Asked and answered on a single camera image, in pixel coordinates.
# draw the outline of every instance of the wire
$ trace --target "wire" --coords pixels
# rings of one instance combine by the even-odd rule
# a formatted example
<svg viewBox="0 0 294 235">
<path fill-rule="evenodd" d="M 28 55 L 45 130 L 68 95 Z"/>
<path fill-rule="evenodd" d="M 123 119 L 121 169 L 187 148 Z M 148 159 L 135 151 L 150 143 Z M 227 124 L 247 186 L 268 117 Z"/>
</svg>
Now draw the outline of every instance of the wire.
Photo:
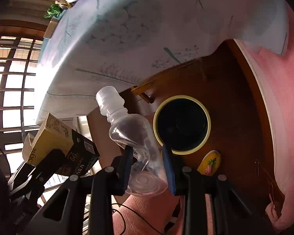
<svg viewBox="0 0 294 235">
<path fill-rule="evenodd" d="M 123 217 L 123 215 L 121 214 L 121 212 L 120 212 L 120 211 L 116 210 L 115 208 L 113 208 L 112 210 L 114 210 L 115 212 L 118 212 L 118 213 L 120 214 L 120 216 L 122 217 L 122 219 L 123 219 L 123 223 L 124 223 L 124 229 L 123 229 L 123 231 L 122 231 L 122 232 L 121 232 L 121 234 L 120 234 L 120 235 L 122 235 L 122 234 L 125 232 L 125 230 L 126 230 L 126 223 L 125 223 L 125 219 L 124 219 L 124 217 Z"/>
<path fill-rule="evenodd" d="M 161 233 L 160 231 L 158 231 L 156 228 L 154 228 L 150 223 L 147 222 L 147 220 L 145 218 L 143 218 L 140 214 L 138 214 L 135 210 L 129 208 L 128 206 L 125 206 L 123 204 L 120 203 L 112 203 L 112 205 L 119 205 L 119 206 L 123 206 L 127 209 L 129 209 L 130 211 L 134 212 L 135 214 L 137 214 L 141 219 L 143 219 L 153 230 L 155 230 L 156 232 L 158 232 L 159 234 L 163 235 L 163 233 Z"/>
<path fill-rule="evenodd" d="M 6 162 L 8 163 L 8 166 L 9 166 L 9 175 L 11 177 L 12 176 L 12 173 L 11 173 L 11 167 L 10 167 L 10 163 L 8 161 L 8 158 L 7 158 L 6 154 L 2 151 L 1 148 L 0 148 L 0 152 L 3 154 L 4 158 L 6 159 Z"/>
</svg>

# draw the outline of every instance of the yellow shoe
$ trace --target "yellow shoe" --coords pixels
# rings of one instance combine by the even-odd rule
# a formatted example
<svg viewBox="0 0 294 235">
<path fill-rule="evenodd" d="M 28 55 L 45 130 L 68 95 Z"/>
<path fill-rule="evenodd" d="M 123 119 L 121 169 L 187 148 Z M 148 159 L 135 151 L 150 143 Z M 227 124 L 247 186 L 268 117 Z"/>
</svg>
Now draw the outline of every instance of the yellow shoe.
<svg viewBox="0 0 294 235">
<path fill-rule="evenodd" d="M 211 150 L 201 161 L 197 171 L 202 175 L 212 176 L 221 163 L 221 154 L 217 150 Z"/>
</svg>

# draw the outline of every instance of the white fabric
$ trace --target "white fabric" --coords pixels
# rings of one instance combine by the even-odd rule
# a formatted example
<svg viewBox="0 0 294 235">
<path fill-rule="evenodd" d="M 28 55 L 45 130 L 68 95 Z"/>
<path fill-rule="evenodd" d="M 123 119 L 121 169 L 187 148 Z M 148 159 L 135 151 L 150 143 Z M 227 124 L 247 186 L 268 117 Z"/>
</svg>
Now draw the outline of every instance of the white fabric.
<svg viewBox="0 0 294 235">
<path fill-rule="evenodd" d="M 102 87 L 123 91 L 226 39 L 282 54 L 287 32 L 284 0 L 80 0 L 38 63 L 37 122 L 86 115 Z"/>
</svg>

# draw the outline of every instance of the clear plastic bottle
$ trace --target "clear plastic bottle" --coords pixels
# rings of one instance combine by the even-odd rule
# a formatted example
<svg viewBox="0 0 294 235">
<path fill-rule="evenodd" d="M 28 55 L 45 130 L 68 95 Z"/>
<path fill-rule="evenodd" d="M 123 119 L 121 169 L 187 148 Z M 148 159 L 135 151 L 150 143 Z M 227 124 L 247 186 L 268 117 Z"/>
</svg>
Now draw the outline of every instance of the clear plastic bottle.
<svg viewBox="0 0 294 235">
<path fill-rule="evenodd" d="M 137 196 L 155 196 L 167 188 L 162 158 L 148 120 L 128 114 L 124 99 L 113 86 L 98 91 L 96 100 L 102 115 L 111 123 L 109 136 L 122 148 L 133 147 L 137 161 L 132 165 L 127 192 Z"/>
</svg>

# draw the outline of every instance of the brown floor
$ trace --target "brown floor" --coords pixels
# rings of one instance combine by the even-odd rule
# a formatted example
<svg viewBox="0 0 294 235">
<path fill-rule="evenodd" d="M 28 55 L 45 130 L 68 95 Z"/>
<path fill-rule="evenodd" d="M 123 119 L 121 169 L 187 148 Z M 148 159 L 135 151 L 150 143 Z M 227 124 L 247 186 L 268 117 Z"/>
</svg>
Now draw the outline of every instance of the brown floor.
<svg viewBox="0 0 294 235">
<path fill-rule="evenodd" d="M 141 113 L 150 123 L 160 103 L 174 95 L 189 95 L 205 105 L 211 117 L 210 137 L 199 151 L 183 156 L 185 164 L 196 169 L 206 153 L 218 150 L 222 162 L 217 174 L 225 174 L 264 213 L 269 203 L 269 186 L 261 171 L 258 176 L 255 164 L 256 159 L 260 163 L 264 160 L 261 125 L 248 82 L 229 48 L 220 45 L 212 55 L 204 57 L 201 69 L 198 64 L 185 67 L 176 77 L 147 93 L 155 98 L 153 104 L 137 102 L 130 91 L 122 95 L 129 112 Z M 88 115 L 88 122 L 102 157 L 101 165 L 107 166 L 113 155 L 120 152 L 109 142 L 106 117 L 97 108 Z M 114 149 L 109 151 L 112 154 L 107 154 L 106 144 Z"/>
</svg>

